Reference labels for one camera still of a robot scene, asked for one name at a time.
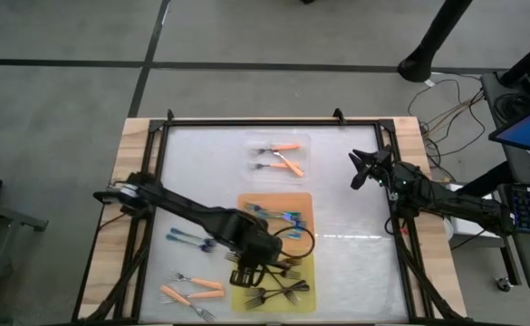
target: wooden table frame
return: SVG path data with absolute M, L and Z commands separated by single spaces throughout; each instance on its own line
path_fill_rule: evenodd
M 130 172 L 154 170 L 156 176 L 161 175 L 164 149 L 170 126 L 231 126 L 231 125 L 334 125 L 338 127 L 343 120 L 335 118 L 273 118 L 273 119 L 128 119 L 124 125 L 122 139 L 111 181 L 125 180 Z M 372 125 L 376 128 L 378 146 L 390 142 L 396 149 L 397 158 L 421 167 L 429 176 L 429 164 L 419 133 L 418 121 L 413 117 L 393 118 L 349 118 L 350 125 Z M 105 206 L 102 210 L 100 224 L 119 214 L 119 205 Z M 134 250 L 141 250 L 140 245 L 151 237 L 152 223 L 145 219 L 121 219 L 106 226 L 94 238 L 90 260 L 78 296 L 73 321 L 89 316 L 97 306 L 106 299 L 113 285 L 120 278 L 120 272 L 127 268 L 135 258 Z M 408 244 L 412 248 L 421 266 L 425 267 L 428 278 L 436 286 L 440 294 L 450 306 L 461 315 L 466 315 L 458 278 L 456 277 L 453 260 L 449 251 L 448 241 L 442 220 L 437 216 L 421 214 L 415 225 L 409 222 L 410 235 Z M 140 314 L 140 298 L 145 277 L 146 258 L 140 269 L 128 280 L 125 291 L 121 292 L 122 305 L 116 304 L 115 311 L 107 318 L 118 321 L 135 322 Z M 409 317 L 436 317 L 438 312 L 431 309 L 428 299 L 405 264 L 402 268 L 402 285 Z

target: desk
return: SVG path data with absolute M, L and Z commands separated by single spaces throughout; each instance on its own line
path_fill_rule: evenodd
M 395 122 L 401 158 L 412 164 L 421 166 L 423 172 L 429 176 L 429 165 L 416 118 L 396 117 L 390 119 L 394 119 Z M 149 121 L 150 119 L 126 120 L 111 181 L 125 180 L 130 172 L 140 170 Z M 150 160 L 151 169 L 154 168 L 153 165 L 156 155 L 157 148 L 152 150 Z M 118 216 L 120 214 L 119 209 L 119 206 L 106 206 L 102 212 L 101 223 L 105 223 L 113 217 Z M 429 279 L 434 283 L 450 306 L 456 312 L 465 316 L 466 309 L 459 289 L 458 278 L 442 220 L 437 216 L 421 214 L 416 219 L 416 227 L 418 229 L 423 261 Z M 99 232 L 92 259 L 88 265 L 88 274 L 84 285 L 83 296 L 78 301 L 79 306 L 76 307 L 77 317 L 83 318 L 91 314 L 117 282 L 120 276 L 129 228 L 130 220 L 125 218 L 107 225 Z M 135 279 L 136 275 L 132 277 L 130 286 L 128 287 L 124 310 L 126 313 L 130 313 L 131 294 Z M 419 306 L 418 286 L 413 281 L 412 288 L 417 310 L 420 315 L 420 312 L 423 312 L 423 310 Z

